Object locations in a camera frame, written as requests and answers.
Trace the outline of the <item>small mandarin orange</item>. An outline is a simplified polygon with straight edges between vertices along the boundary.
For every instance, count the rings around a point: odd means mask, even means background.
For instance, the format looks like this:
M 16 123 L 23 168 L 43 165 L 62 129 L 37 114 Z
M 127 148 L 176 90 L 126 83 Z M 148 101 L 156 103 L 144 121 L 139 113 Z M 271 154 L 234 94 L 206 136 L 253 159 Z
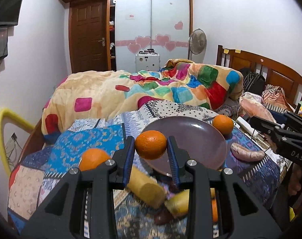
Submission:
M 217 208 L 216 199 L 211 200 L 211 206 L 212 206 L 212 221 L 213 221 L 213 223 L 217 223 L 218 222 L 218 208 Z
M 160 158 L 166 151 L 167 138 L 159 131 L 145 131 L 135 139 L 135 151 L 146 160 Z

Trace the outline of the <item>small pomelo segment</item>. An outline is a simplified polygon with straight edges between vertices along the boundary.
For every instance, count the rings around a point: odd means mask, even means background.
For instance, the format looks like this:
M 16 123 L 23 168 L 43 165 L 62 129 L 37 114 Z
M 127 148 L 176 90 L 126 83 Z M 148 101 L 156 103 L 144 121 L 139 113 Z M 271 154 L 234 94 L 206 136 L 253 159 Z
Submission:
M 245 162 L 257 162 L 265 157 L 263 151 L 251 151 L 237 143 L 231 144 L 231 152 L 238 160 Z

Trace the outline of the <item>sugarcane piece long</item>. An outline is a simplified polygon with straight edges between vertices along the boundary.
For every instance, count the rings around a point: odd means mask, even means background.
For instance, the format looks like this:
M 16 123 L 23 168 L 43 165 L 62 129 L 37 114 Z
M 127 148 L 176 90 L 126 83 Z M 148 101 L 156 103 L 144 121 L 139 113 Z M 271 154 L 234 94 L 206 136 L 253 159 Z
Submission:
M 215 198 L 215 189 L 210 188 L 210 197 Z M 189 189 L 175 194 L 169 200 L 165 201 L 165 207 L 174 216 L 174 218 L 185 216 L 188 213 Z

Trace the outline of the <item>large orange with sticker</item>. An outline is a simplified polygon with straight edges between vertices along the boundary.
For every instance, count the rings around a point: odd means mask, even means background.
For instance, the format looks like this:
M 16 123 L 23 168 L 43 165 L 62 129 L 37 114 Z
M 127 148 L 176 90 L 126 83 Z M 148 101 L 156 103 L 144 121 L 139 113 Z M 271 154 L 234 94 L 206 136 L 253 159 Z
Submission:
M 99 148 L 87 149 L 81 156 L 79 163 L 80 171 L 95 169 L 98 165 L 106 162 L 111 156 Z

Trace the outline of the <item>sugarcane piece short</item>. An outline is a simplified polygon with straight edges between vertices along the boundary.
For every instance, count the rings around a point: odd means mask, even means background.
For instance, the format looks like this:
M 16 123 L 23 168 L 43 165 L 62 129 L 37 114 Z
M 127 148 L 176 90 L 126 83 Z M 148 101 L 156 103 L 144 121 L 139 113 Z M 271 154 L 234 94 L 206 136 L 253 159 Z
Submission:
M 166 199 L 166 192 L 150 176 L 132 167 L 127 188 L 148 206 L 158 209 Z

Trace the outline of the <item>white power strip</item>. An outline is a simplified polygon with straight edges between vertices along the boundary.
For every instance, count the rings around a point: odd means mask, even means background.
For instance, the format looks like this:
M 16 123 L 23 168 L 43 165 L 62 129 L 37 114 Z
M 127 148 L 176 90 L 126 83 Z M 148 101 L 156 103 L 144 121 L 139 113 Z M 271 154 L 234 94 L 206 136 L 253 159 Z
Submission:
M 240 125 L 240 127 L 245 130 L 252 138 L 257 138 L 259 133 L 255 129 L 251 127 L 251 125 L 246 122 L 242 117 L 238 117 L 236 122 Z

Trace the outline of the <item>wooden headboard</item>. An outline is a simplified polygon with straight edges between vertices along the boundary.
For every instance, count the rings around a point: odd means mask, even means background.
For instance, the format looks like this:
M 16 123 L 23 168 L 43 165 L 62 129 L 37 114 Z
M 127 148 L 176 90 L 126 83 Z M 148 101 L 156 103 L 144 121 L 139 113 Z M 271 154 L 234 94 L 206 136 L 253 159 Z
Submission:
M 248 68 L 265 78 L 265 84 L 284 89 L 286 101 L 295 106 L 302 98 L 302 75 L 273 59 L 238 49 L 227 49 L 218 45 L 216 64 L 237 71 Z

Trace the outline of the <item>blue patterned bed cover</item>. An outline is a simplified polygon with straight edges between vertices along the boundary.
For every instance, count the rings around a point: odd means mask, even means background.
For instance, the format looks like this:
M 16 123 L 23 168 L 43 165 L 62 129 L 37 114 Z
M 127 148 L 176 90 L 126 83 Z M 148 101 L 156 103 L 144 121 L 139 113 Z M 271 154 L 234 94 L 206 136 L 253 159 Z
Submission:
M 31 153 L 12 172 L 9 184 L 8 215 L 18 234 L 60 179 L 71 168 L 90 170 L 118 149 L 124 148 L 127 136 L 164 117 L 214 118 L 217 113 L 204 107 L 152 100 L 137 111 L 125 112 L 114 119 L 77 119 L 60 134 L 52 146 Z M 242 162 L 228 149 L 223 164 L 236 171 L 266 208 L 270 208 L 283 172 L 283 157 L 270 149 L 263 160 Z M 185 238 L 187 218 L 156 225 L 151 216 L 156 210 L 131 193 L 115 190 L 114 203 L 119 238 Z

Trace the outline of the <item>black backpack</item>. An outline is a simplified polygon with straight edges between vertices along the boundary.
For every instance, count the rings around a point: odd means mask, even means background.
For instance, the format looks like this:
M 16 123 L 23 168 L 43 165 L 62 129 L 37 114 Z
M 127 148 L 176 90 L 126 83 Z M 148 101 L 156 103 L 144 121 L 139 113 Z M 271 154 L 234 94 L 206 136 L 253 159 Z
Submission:
M 265 89 L 265 78 L 261 74 L 251 71 L 250 68 L 242 68 L 239 71 L 244 77 L 244 92 L 261 96 Z

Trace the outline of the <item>purple ceramic plate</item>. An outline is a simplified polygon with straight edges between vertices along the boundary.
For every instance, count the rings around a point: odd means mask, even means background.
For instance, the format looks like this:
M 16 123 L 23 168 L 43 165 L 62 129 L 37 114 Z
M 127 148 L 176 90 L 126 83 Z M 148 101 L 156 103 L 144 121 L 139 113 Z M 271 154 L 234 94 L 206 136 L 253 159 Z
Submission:
M 227 157 L 224 136 L 210 124 L 191 117 L 170 116 L 149 123 L 142 131 L 159 131 L 173 136 L 179 148 L 205 167 L 218 170 Z

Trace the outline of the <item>yellow foam tube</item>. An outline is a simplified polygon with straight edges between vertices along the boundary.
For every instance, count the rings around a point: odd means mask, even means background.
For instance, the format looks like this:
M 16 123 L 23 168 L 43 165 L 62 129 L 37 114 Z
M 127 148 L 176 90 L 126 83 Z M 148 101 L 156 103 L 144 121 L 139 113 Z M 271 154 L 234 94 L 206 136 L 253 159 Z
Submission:
M 22 153 L 22 144 L 17 141 L 17 131 L 31 134 L 35 125 L 21 117 L 13 110 L 2 107 L 0 109 L 0 159 L 4 171 L 10 176 L 15 164 Z

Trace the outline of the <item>colourful patchwork blanket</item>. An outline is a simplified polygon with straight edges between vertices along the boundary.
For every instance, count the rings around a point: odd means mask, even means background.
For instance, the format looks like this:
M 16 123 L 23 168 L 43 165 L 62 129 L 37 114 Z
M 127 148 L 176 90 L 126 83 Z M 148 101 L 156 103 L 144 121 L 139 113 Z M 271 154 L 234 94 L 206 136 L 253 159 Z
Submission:
M 86 71 L 69 75 L 42 113 L 44 136 L 62 133 L 76 119 L 112 119 L 150 100 L 216 110 L 243 92 L 243 75 L 231 68 L 170 59 L 159 71 Z

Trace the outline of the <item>white box appliance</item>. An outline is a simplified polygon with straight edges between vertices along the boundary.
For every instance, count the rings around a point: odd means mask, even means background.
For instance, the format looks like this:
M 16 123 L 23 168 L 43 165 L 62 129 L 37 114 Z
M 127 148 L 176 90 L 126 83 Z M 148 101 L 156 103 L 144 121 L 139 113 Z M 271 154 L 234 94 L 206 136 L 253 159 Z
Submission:
M 141 70 L 159 71 L 160 70 L 160 55 L 154 49 L 140 51 L 135 55 L 136 72 Z

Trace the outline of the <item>white sliding wardrobe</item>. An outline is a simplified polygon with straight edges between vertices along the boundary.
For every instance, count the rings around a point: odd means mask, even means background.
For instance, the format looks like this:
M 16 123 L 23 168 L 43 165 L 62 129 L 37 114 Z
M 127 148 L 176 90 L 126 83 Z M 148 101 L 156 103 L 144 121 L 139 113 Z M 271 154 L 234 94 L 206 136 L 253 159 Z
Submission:
M 188 57 L 190 0 L 115 0 L 116 69 L 136 72 L 135 55 L 154 49 L 160 68 Z

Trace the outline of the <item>brown wooden door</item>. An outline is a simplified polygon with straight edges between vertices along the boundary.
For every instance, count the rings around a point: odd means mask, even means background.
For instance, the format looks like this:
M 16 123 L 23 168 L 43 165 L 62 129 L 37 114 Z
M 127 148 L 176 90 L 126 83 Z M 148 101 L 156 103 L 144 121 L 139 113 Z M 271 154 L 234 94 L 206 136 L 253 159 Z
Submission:
M 72 73 L 108 70 L 105 0 L 70 4 L 69 54 Z

